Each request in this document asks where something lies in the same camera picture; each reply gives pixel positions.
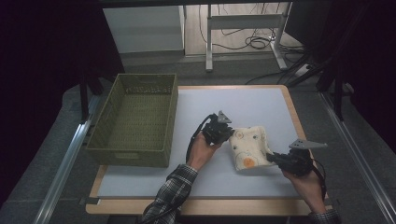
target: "sleeve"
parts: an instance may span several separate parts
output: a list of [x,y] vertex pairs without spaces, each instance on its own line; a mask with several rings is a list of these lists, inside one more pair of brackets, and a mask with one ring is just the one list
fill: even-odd
[[323,214],[310,213],[309,219],[314,224],[341,224],[341,218],[334,209],[330,209]]
[[166,214],[153,223],[175,223],[176,213],[179,207],[189,197],[191,186],[196,176],[198,176],[198,172],[190,166],[186,164],[179,165],[176,170],[166,178],[166,182],[158,191],[154,202],[146,208],[142,221],[148,221],[159,214],[171,211],[169,214]]

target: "white cloth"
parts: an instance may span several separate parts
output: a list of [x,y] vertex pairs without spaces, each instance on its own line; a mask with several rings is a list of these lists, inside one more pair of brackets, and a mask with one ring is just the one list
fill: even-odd
[[275,165],[266,157],[267,152],[274,153],[268,147],[264,127],[236,128],[229,141],[237,171],[256,166]]

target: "orange spot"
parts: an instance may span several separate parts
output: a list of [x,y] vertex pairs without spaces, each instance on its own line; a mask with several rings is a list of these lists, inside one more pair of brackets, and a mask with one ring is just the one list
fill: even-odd
[[254,165],[255,165],[255,162],[254,162],[253,159],[251,159],[251,158],[244,158],[244,166],[245,166],[246,168],[253,167]]

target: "green plastic basket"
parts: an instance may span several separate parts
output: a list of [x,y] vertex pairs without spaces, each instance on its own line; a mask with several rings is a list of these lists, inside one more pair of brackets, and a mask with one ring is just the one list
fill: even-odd
[[167,167],[177,75],[119,74],[86,147],[99,164]]

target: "person's left hand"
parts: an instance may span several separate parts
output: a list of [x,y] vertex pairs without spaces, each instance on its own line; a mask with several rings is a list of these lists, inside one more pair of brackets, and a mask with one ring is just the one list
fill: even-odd
[[222,143],[210,146],[202,132],[198,133],[191,147],[190,157],[187,164],[199,171],[212,158],[216,150],[221,147]]

